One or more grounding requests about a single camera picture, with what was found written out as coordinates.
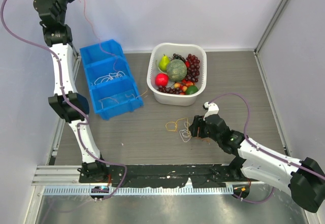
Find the red apple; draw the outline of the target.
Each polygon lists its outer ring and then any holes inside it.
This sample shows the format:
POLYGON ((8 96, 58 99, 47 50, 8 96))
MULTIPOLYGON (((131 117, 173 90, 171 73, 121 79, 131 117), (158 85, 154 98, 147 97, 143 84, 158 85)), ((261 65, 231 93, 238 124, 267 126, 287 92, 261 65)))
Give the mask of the red apple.
POLYGON ((155 77, 155 85, 157 86, 167 86, 169 77, 167 74, 159 73, 155 77))

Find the small dark grape bunch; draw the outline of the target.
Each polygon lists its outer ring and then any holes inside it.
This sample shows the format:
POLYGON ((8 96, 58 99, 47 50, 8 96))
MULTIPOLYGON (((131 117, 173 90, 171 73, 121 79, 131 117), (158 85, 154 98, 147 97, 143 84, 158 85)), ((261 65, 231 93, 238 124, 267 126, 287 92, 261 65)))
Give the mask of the small dark grape bunch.
POLYGON ((174 87, 159 86, 157 91, 162 93, 168 93, 168 94, 184 94, 181 87, 174 88, 174 87))

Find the blue plastic compartment bin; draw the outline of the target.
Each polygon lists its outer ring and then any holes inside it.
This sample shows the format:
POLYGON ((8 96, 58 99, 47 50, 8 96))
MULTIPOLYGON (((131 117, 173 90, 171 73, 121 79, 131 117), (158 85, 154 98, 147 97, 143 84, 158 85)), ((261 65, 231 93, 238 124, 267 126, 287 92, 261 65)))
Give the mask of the blue plastic compartment bin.
POLYGON ((118 42, 83 47, 80 54, 95 114, 109 120, 144 105, 118 42))

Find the red yellow cherries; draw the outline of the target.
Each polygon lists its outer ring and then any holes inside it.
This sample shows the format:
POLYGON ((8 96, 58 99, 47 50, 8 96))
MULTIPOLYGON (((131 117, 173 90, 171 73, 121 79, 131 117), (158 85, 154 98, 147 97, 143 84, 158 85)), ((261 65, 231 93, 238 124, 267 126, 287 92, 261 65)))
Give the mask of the red yellow cherries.
POLYGON ((178 92, 180 92, 181 95, 183 95, 183 94, 185 94, 187 89, 193 85, 195 85, 195 83, 193 83, 191 81, 182 80, 181 82, 176 82, 173 85, 173 88, 176 89, 178 92))

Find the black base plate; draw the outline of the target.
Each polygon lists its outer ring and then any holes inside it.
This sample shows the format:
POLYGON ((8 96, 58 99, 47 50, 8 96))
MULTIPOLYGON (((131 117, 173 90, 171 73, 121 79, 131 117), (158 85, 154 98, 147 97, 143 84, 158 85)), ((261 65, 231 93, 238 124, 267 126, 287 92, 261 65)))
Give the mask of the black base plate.
POLYGON ((94 163, 83 165, 80 183, 111 183, 121 188, 182 188, 188 180, 194 188, 223 186, 225 182, 246 182, 248 179, 232 165, 197 164, 197 165, 128 165, 110 166, 94 163))

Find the white plastic fruit basket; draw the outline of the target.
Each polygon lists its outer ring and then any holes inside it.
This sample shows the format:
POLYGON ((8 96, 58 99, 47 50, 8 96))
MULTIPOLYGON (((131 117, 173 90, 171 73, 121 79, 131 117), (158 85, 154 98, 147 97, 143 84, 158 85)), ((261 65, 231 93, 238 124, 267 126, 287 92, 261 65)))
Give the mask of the white plastic fruit basket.
POLYGON ((147 85, 153 92, 155 99, 166 105, 176 106, 190 106, 192 105, 197 97, 203 93, 207 84, 207 56, 203 48, 194 44, 177 44, 177 43, 160 43, 155 46, 152 50, 148 72, 147 72, 147 85), (164 55, 171 56, 174 53, 178 53, 182 56, 192 54, 198 57, 200 60, 200 75, 199 81, 196 83, 196 87, 199 89, 198 92, 191 95, 179 95, 171 93, 162 93, 157 90, 155 84, 155 77, 161 71, 158 68, 158 63, 164 55))

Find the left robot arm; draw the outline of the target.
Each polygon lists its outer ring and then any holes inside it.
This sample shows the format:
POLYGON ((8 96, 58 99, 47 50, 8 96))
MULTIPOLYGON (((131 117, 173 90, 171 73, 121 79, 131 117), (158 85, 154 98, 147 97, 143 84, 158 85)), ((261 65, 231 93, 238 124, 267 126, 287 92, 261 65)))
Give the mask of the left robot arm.
POLYGON ((78 168, 80 182, 102 183, 109 177, 100 150, 97 148, 88 123, 89 103, 77 92, 73 63, 78 54, 73 47, 71 28, 66 24, 69 3, 74 0, 34 0, 40 18, 46 49, 52 55, 55 86, 48 98, 50 107, 73 131, 82 155, 78 168))

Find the dark red grape bunch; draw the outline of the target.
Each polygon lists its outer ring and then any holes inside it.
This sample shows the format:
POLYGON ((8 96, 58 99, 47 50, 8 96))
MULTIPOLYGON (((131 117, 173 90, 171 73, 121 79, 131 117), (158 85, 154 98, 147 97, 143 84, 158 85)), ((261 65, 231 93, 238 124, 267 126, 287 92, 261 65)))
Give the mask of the dark red grape bunch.
POLYGON ((186 81, 197 83, 200 75, 200 60, 196 55, 189 54, 185 60, 187 67, 186 81))

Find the green netted melon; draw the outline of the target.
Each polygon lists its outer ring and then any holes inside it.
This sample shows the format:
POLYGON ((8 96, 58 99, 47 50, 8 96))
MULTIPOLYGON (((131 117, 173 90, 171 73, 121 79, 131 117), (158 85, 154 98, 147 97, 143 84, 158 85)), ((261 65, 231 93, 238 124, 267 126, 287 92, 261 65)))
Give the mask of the green netted melon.
POLYGON ((174 59, 167 65, 166 73, 171 81, 180 81, 187 74, 187 67, 182 60, 174 59))

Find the green pear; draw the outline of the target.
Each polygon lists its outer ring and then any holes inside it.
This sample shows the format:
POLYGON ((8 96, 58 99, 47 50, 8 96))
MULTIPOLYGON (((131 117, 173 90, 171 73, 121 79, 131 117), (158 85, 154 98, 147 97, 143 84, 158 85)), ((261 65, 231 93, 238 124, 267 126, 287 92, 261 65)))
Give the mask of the green pear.
POLYGON ((163 57, 161 58, 159 64, 158 64, 158 68, 162 71, 162 72, 166 72, 167 71, 167 66, 170 63, 170 59, 167 55, 163 55, 163 57))

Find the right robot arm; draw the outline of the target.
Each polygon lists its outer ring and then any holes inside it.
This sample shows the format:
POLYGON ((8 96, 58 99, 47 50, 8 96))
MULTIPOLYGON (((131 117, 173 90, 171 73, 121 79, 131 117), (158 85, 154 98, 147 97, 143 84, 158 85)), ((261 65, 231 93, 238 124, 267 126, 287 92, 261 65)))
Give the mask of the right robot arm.
POLYGON ((301 208, 316 213, 324 201, 324 172, 312 158, 283 155, 230 129, 217 114, 195 116, 189 126, 192 137, 210 138, 226 153, 235 156, 229 174, 264 182, 288 194, 301 208))

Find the green lime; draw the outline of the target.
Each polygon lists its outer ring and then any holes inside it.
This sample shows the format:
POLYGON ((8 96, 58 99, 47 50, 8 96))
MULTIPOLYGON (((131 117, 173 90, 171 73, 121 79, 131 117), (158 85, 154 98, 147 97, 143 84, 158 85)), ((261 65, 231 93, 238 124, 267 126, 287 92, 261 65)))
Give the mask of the green lime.
POLYGON ((198 88, 195 86, 195 85, 191 85, 187 88, 185 94, 186 95, 192 95, 192 94, 195 94, 196 92, 198 92, 198 88))

